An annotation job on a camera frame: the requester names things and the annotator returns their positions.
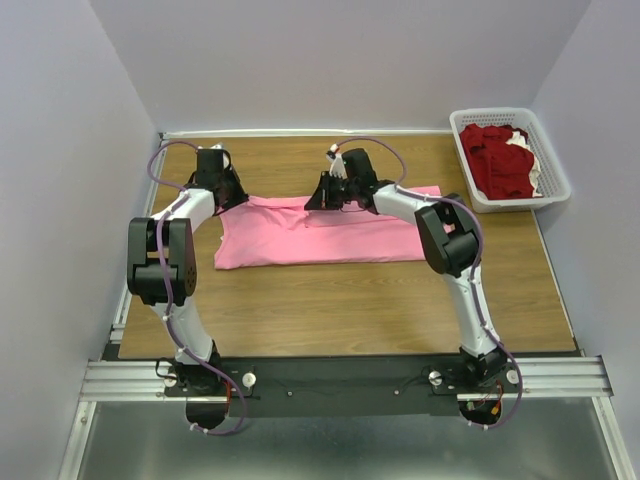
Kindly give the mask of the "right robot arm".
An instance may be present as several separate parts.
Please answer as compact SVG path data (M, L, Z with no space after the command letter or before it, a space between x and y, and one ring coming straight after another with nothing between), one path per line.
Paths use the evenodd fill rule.
M414 225L431 269L446 282L459 323L460 379L480 392L499 376L510 374L522 385L518 363L493 326L481 279L484 234L473 212L457 194L432 196L380 180L362 148L327 151L330 167L305 205L307 210L338 210L355 202L372 214L386 215Z

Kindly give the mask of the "pink t shirt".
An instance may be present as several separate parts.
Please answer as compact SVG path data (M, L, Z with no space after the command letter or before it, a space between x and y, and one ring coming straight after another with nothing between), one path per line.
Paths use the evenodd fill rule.
M214 268L298 264L385 263L424 258L416 227L348 205L306 211L309 198L251 196L221 215Z

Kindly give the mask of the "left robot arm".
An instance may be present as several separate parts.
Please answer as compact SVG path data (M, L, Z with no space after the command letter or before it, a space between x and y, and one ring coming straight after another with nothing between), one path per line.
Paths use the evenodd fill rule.
M147 165L150 178L178 190L176 199L160 212L132 219L127 237L127 287L162 321L174 345L174 359L191 366L187 382L201 395L214 393L221 381L233 381L220 367L213 338L201 322L194 292L198 272L194 233L209 219L248 201L232 164L220 143L194 149L195 171L185 184L162 180L153 174L156 158Z

